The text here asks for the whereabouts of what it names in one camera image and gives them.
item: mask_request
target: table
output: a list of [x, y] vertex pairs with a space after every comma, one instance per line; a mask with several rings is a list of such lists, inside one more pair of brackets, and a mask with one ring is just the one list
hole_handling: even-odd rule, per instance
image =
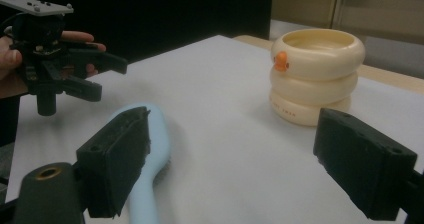
[[[58, 112], [41, 117], [35, 98], [23, 97], [7, 200], [36, 167], [75, 162], [75, 150], [116, 110], [150, 102], [162, 109], [172, 144], [155, 189], [162, 223], [374, 223], [312, 154], [315, 128], [272, 111], [271, 67], [266, 49], [215, 36], [131, 64], [125, 76], [92, 77], [101, 102], [60, 95]], [[421, 156], [423, 104], [420, 94], [361, 77], [349, 112]], [[87, 223], [128, 223], [128, 212]]]

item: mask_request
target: stacked ring container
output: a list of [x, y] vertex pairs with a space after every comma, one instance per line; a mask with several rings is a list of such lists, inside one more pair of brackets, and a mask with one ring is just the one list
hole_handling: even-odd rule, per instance
[[270, 102], [284, 119], [316, 126], [320, 109], [348, 111], [365, 58], [355, 36], [331, 29], [305, 29], [278, 38], [271, 49]]

